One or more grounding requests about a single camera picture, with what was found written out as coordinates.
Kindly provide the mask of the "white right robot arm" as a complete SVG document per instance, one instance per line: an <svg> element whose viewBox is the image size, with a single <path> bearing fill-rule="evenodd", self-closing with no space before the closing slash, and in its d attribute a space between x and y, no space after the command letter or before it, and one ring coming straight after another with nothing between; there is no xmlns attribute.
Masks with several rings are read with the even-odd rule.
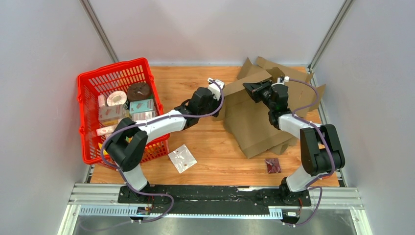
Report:
<svg viewBox="0 0 415 235"><path fill-rule="evenodd" d="M336 127L332 124L317 125L291 111L288 86L284 82L243 83L243 86L254 102L263 102L268 107L269 122L273 127L300 141L301 166L282 180L279 186L282 203L293 204L314 182L345 166Z"/></svg>

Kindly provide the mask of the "brown cardboard box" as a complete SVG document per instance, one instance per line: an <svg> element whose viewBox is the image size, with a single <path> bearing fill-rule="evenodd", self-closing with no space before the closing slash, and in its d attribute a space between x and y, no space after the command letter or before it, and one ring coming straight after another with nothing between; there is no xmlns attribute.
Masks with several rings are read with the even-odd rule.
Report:
<svg viewBox="0 0 415 235"><path fill-rule="evenodd" d="M278 68L262 70L224 87L225 102L219 116L214 117L213 121L223 122L225 130L234 136L248 159L294 138L273 127L269 123L269 108L262 102L255 103L243 87L243 83L269 79L276 82L281 76L284 73Z"/></svg>

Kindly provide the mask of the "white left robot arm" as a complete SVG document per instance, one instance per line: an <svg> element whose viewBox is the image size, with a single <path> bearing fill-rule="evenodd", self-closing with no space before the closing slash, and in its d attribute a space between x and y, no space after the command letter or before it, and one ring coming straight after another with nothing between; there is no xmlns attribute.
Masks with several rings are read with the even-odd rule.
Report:
<svg viewBox="0 0 415 235"><path fill-rule="evenodd" d="M106 138L101 152L107 152L114 161L112 166L119 171L136 202L144 203L150 195L146 187L148 181L140 166L146 145L164 135L186 130L201 118L217 116L224 104L224 86L219 80L214 80L208 87L198 88L191 99L164 115L142 121L126 117Z"/></svg>

